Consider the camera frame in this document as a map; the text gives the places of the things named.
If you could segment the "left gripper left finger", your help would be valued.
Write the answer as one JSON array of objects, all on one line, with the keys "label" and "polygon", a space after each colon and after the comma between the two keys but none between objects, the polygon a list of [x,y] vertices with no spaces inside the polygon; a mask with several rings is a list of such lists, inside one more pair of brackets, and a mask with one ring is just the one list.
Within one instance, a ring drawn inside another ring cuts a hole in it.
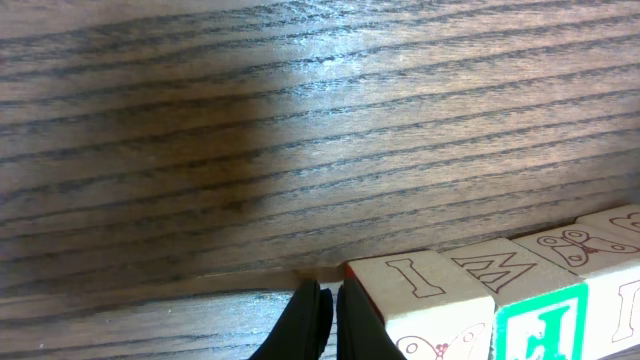
[{"label": "left gripper left finger", "polygon": [[316,280],[300,284],[249,360],[318,360],[333,323],[333,297]]}]

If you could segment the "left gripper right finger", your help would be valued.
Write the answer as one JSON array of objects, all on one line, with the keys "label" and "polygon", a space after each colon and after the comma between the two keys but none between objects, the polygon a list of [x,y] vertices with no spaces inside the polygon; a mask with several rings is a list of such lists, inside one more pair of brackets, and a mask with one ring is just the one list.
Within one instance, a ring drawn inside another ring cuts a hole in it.
[{"label": "left gripper right finger", "polygon": [[337,298],[338,360],[404,360],[361,285],[344,280]]}]

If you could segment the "white block red side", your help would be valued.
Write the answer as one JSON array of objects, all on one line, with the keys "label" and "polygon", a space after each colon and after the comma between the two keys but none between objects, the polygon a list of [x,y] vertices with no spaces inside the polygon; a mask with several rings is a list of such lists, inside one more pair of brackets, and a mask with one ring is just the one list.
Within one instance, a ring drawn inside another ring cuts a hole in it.
[{"label": "white block red side", "polygon": [[420,251],[350,261],[392,343],[407,359],[485,360],[495,301],[451,260]]}]

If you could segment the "white block green side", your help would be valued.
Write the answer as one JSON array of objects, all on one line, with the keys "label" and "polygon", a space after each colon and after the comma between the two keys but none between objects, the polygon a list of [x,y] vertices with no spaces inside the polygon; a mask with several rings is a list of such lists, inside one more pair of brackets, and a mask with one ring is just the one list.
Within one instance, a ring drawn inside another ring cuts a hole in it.
[{"label": "white block green side", "polygon": [[581,278],[506,238],[442,255],[495,301],[493,358],[582,358],[589,290]]}]

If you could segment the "white block butterfly picture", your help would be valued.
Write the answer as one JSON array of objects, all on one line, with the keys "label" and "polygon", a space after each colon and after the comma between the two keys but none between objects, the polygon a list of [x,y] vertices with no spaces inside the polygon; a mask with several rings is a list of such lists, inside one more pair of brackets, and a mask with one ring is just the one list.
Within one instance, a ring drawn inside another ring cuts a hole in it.
[{"label": "white block butterfly picture", "polygon": [[600,359],[639,343],[639,243],[573,224],[516,243],[588,285],[583,357]]}]

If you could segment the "red letter block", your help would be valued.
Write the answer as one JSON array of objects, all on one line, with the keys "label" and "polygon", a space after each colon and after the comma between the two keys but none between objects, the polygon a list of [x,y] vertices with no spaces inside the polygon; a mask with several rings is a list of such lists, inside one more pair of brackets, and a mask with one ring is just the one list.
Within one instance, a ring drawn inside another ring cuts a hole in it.
[{"label": "red letter block", "polygon": [[640,206],[629,204],[584,215],[578,217],[576,223],[638,242],[640,239]]}]

